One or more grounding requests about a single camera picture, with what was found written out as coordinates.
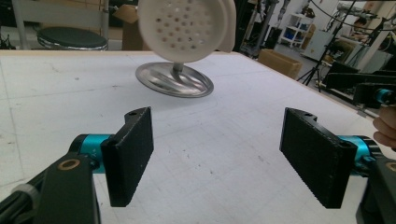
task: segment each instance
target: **finger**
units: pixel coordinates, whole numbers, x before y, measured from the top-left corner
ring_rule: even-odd
[[[382,118],[376,118],[373,120],[373,125],[379,130],[382,134],[386,135],[389,138],[396,139],[396,130],[392,129],[385,123]]]
[[[391,139],[380,132],[374,133],[374,140],[384,146],[396,148],[396,139]]]
[[[384,120],[392,129],[396,129],[396,106],[382,107],[379,110],[379,117]]]

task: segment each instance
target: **black stool seat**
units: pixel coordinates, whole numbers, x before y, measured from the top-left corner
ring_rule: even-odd
[[[91,31],[49,27],[37,32],[38,43],[48,49],[106,50],[107,40]]]

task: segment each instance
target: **white perforated disc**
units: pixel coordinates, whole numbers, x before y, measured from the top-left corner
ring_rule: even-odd
[[[141,0],[138,14],[148,46],[176,63],[209,55],[223,40],[228,25],[221,0]]]

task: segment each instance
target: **white table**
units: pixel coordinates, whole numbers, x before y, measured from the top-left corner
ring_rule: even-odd
[[[0,199],[56,161],[81,133],[115,133],[151,106],[154,152],[131,204],[103,223],[356,223],[366,179],[351,177],[343,208],[327,210],[279,151],[285,107],[335,134],[372,136],[354,110],[239,54],[188,64],[215,90],[199,99],[152,91],[134,76],[149,52],[0,52]]]

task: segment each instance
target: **round metal base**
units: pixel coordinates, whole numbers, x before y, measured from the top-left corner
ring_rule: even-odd
[[[187,66],[181,71],[174,63],[146,63],[136,70],[137,79],[145,86],[166,95],[195,98],[213,91],[212,81]]]

